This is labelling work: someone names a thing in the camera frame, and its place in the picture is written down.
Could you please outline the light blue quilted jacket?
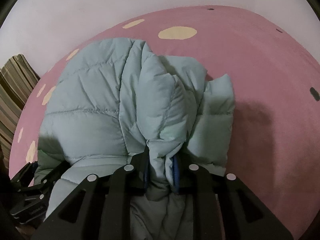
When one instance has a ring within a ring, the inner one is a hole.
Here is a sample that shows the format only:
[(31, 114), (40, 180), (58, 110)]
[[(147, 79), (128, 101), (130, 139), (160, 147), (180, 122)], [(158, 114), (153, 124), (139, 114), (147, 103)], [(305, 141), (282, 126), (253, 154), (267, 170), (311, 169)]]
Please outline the light blue quilted jacket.
[(228, 75), (206, 80), (192, 57), (158, 56), (130, 38), (93, 42), (65, 66), (39, 130), (35, 183), (62, 161), (50, 215), (89, 174), (112, 174), (149, 149), (151, 185), (130, 207), (133, 239), (192, 239), (191, 199), (174, 192), (173, 156), (223, 175), (235, 107)]

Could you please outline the pink polka dot bed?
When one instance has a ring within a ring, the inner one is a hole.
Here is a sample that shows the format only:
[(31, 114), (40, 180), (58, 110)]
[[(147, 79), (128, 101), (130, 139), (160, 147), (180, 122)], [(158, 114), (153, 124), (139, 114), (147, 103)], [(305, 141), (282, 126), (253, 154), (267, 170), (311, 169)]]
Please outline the pink polka dot bed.
[(303, 46), (267, 19), (224, 6), (152, 12), (93, 40), (113, 37), (191, 56), (209, 79), (228, 74), (236, 107), (227, 171), (294, 239), (319, 239), (319, 63)]

